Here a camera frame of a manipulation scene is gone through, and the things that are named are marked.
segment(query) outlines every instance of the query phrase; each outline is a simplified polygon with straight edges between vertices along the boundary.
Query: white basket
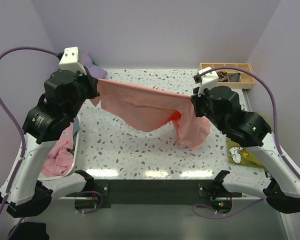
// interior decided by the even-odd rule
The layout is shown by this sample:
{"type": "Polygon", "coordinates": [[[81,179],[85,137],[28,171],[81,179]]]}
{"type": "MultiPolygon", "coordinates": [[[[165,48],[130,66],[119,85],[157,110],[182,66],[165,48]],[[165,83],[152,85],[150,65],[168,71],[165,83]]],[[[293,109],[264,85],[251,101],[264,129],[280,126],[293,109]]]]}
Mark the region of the white basket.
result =
{"type": "MultiPolygon", "coordinates": [[[[78,118],[79,121],[79,126],[81,125],[80,123],[80,117],[79,115],[76,116],[78,118]]],[[[60,175],[60,176],[46,176],[44,175],[42,172],[40,172],[38,180],[39,181],[51,181],[51,180],[56,180],[56,179],[61,179],[69,174],[72,173],[72,170],[74,169],[75,163],[76,163],[76,158],[77,158],[77,151],[76,148],[78,147],[79,144],[79,138],[80,138],[80,134],[79,134],[80,129],[78,130],[77,134],[76,134],[76,140],[75,140],[75,149],[74,149],[74,154],[73,154],[73,161],[72,161],[72,165],[69,168],[69,170],[66,172],[66,174],[64,175],[60,175]]]]}

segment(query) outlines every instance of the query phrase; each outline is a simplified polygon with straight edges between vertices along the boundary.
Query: wooden tray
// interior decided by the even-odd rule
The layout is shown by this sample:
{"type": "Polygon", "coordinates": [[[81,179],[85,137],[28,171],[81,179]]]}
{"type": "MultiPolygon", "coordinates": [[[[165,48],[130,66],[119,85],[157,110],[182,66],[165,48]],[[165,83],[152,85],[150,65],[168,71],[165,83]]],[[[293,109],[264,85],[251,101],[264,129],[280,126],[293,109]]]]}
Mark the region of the wooden tray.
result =
{"type": "MultiPolygon", "coordinates": [[[[238,67],[247,70],[249,72],[252,72],[250,65],[248,63],[206,63],[205,62],[205,63],[200,63],[200,70],[205,69],[207,67],[216,68],[216,67],[224,67],[224,66],[238,67]]],[[[252,89],[256,84],[256,81],[253,77],[243,72],[238,72],[232,69],[224,69],[220,71],[227,72],[229,74],[240,73],[240,78],[238,82],[218,82],[219,86],[228,86],[229,88],[232,89],[252,89]]]]}

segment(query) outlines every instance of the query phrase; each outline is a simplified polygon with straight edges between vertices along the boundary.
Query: cartoon print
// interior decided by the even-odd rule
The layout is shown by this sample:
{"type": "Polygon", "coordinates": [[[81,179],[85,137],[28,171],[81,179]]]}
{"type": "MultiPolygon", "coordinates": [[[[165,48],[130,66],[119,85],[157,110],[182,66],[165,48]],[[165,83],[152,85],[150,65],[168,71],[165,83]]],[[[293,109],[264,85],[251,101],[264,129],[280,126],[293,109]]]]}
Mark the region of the cartoon print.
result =
{"type": "Polygon", "coordinates": [[[233,146],[229,148],[229,152],[229,157],[231,157],[236,164],[241,163],[242,157],[246,159],[249,156],[249,153],[246,151],[246,148],[243,148],[241,146],[233,146]]]}

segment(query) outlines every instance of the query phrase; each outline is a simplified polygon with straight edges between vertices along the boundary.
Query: black metal frame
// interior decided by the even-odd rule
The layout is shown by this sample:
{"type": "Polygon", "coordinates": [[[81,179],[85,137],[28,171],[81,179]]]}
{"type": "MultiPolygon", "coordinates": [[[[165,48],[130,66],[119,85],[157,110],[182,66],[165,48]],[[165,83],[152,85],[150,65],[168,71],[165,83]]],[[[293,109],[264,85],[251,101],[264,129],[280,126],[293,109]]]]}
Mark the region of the black metal frame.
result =
{"type": "MultiPolygon", "coordinates": [[[[140,205],[211,205],[214,195],[214,180],[116,180],[95,179],[94,190],[103,196],[102,208],[111,208],[112,204],[140,204],[140,205]]],[[[227,198],[226,190],[218,192],[216,197],[227,198]]],[[[241,193],[233,193],[233,197],[241,197],[241,193]]],[[[87,197],[76,199],[77,209],[92,208],[91,195],[73,193],[67,197],[87,197]]]]}

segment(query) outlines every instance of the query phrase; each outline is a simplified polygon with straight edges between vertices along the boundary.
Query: pink shirt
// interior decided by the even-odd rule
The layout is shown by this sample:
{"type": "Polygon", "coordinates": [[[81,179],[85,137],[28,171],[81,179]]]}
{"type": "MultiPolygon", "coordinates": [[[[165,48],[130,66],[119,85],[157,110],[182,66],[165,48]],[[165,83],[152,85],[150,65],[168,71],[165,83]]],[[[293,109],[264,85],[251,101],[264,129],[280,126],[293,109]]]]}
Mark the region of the pink shirt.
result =
{"type": "Polygon", "coordinates": [[[47,177],[65,175],[72,166],[74,156],[68,151],[74,148],[74,124],[71,122],[61,134],[46,158],[41,172],[47,177]]]}
{"type": "Polygon", "coordinates": [[[172,122],[176,143],[197,148],[210,133],[210,121],[196,117],[191,97],[135,84],[99,79],[96,106],[122,118],[133,128],[151,132],[172,122]]]}

